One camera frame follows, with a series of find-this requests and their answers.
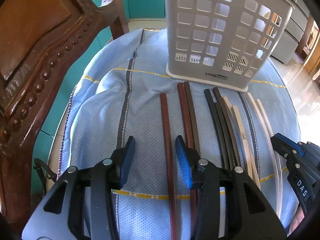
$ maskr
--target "tiled floor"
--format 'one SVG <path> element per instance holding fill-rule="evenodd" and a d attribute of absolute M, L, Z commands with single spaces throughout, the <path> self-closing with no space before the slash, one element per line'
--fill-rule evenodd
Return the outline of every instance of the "tiled floor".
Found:
<path fill-rule="evenodd" d="M 163 29 L 167 27 L 164 19 L 134 19 L 129 21 L 129 30 L 137 28 Z M 320 127 L 320 91 L 318 86 L 303 68 L 297 56 L 294 56 L 287 65 L 271 57 L 280 76 L 289 91 L 296 109 L 301 130 L 301 141 L 311 141 L 320 145 L 318 129 Z M 61 123 L 51 150 L 49 166 L 54 172 L 58 171 L 61 141 L 63 136 L 66 114 Z"/>
<path fill-rule="evenodd" d="M 282 77 L 297 112 L 302 142 L 320 145 L 320 90 L 294 55 L 284 65 L 271 57 Z"/>

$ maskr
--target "plastic basket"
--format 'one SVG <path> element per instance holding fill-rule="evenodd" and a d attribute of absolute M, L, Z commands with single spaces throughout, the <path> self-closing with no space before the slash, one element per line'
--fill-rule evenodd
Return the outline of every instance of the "plastic basket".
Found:
<path fill-rule="evenodd" d="M 287 0 L 166 0 L 166 72 L 246 92 L 292 12 Z"/>

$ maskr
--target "wooden chair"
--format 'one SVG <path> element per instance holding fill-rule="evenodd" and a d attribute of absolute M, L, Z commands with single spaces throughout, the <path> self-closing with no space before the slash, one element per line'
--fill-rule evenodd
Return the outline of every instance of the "wooden chair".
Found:
<path fill-rule="evenodd" d="M 122 0 L 0 0 L 0 205 L 16 232 L 30 216 L 32 152 L 68 68 L 99 31 L 128 32 Z"/>

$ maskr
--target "light blue fabric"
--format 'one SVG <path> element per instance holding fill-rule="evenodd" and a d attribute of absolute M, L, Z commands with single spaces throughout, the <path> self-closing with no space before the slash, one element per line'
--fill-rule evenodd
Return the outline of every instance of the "light blue fabric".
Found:
<path fill-rule="evenodd" d="M 177 91 L 179 81 L 150 73 L 130 72 L 127 74 L 128 71 L 125 70 L 112 70 L 114 68 L 127 69 L 128 66 L 131 66 L 134 70 L 166 75 L 167 59 L 166 30 L 153 32 L 142 29 L 116 39 L 92 59 L 71 98 L 60 156 L 61 172 L 64 172 L 70 165 L 75 165 L 79 169 L 92 167 L 102 159 L 110 157 L 117 147 L 117 140 L 119 145 L 120 131 L 120 134 L 123 135 L 123 140 L 120 138 L 121 146 L 130 135 L 136 139 L 136 153 L 127 184 L 123 190 L 149 195 L 168 195 L 160 107 L 160 93 L 165 92 L 168 100 L 176 174 L 175 191 L 176 195 L 189 194 L 189 190 L 182 181 L 174 147 L 176 136 L 182 135 L 184 137 Z M 283 85 L 270 60 L 264 64 L 254 79 Z M 191 83 L 190 86 L 197 118 L 201 156 L 215 165 L 221 166 L 218 141 L 204 96 L 204 89 L 212 87 L 197 83 Z M 239 94 L 227 89 L 219 88 L 219 90 L 222 96 L 228 96 L 232 105 L 238 106 L 253 152 L 249 122 Z M 293 141 L 299 141 L 300 129 L 296 113 L 285 88 L 251 82 L 249 92 L 254 98 L 259 98 L 262 101 L 274 133 L 279 132 Z M 260 123 L 246 94 L 243 96 L 255 127 L 260 178 L 264 178 L 273 173 L 271 159 Z M 127 98 L 128 104 L 125 104 L 124 107 L 125 98 Z M 125 113 L 124 125 L 119 127 L 123 109 Z M 237 132 L 236 139 L 243 164 L 244 156 Z M 285 167 L 284 160 L 282 160 L 282 167 Z M 284 198 L 281 215 L 281 222 L 285 227 L 290 224 L 297 206 L 297 199 L 286 179 L 287 174 L 288 171 L 283 174 Z M 263 182 L 261 190 L 275 209 L 275 180 L 272 178 Z M 88 220 L 88 198 L 85 203 L 86 219 Z M 178 238 L 189 239 L 189 200 L 179 199 L 176 203 Z M 170 239 L 168 200 L 117 194 L 116 210 L 117 226 L 121 239 Z M 223 230 L 224 226 L 222 225 L 220 231 L 223 233 Z"/>

